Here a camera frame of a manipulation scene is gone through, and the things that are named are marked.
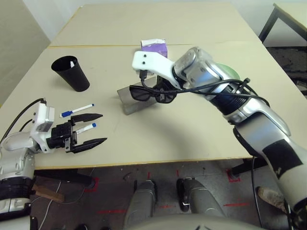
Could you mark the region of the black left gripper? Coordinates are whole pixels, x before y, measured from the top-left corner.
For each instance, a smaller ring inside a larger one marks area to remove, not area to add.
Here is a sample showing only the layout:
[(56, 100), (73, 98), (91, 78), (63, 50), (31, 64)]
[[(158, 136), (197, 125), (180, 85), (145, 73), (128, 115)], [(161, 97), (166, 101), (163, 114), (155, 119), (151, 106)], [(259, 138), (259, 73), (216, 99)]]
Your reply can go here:
[(71, 116), (70, 121), (57, 125), (52, 128), (51, 136), (46, 139), (50, 149), (63, 148), (66, 153), (79, 153), (90, 150), (107, 140), (107, 138), (96, 138), (85, 141), (81, 145), (77, 145), (77, 134), (73, 130), (78, 122), (89, 122), (103, 117), (102, 114), (81, 114)]

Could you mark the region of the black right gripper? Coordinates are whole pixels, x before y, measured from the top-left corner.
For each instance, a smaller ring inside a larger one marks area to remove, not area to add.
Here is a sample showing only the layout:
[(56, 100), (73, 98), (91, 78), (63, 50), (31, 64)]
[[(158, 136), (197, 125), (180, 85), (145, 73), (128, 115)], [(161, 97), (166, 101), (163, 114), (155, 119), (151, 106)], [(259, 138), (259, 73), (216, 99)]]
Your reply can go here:
[(168, 80), (163, 79), (162, 77), (157, 77), (155, 90), (158, 90), (164, 96), (177, 96), (176, 93), (170, 93), (170, 91), (177, 90)]

